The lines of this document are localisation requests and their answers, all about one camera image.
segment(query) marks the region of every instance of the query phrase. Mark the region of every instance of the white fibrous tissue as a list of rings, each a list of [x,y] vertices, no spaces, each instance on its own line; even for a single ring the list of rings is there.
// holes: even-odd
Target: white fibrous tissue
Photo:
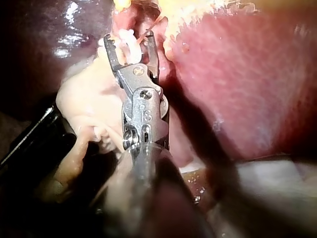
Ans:
[[[142,59],[141,46],[133,34],[133,30],[120,29],[118,31],[120,39],[115,41],[115,46],[122,50],[128,64],[139,63]]]

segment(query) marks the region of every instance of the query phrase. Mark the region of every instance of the screw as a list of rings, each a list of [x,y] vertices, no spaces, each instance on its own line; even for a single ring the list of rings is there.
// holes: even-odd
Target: screw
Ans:
[[[145,100],[148,100],[152,97],[152,94],[148,91],[148,90],[143,90],[141,93],[140,93],[140,98],[143,98]]]
[[[140,75],[144,74],[144,69],[143,69],[142,67],[140,67],[140,66],[135,67],[135,68],[133,69],[133,73],[134,73],[135,75],[137,75],[137,76],[140,76]]]

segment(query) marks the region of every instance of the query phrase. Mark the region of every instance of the yellow fat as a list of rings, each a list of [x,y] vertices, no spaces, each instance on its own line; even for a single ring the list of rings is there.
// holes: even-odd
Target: yellow fat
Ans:
[[[131,0],[113,0],[113,2],[115,9],[119,12],[131,6]]]

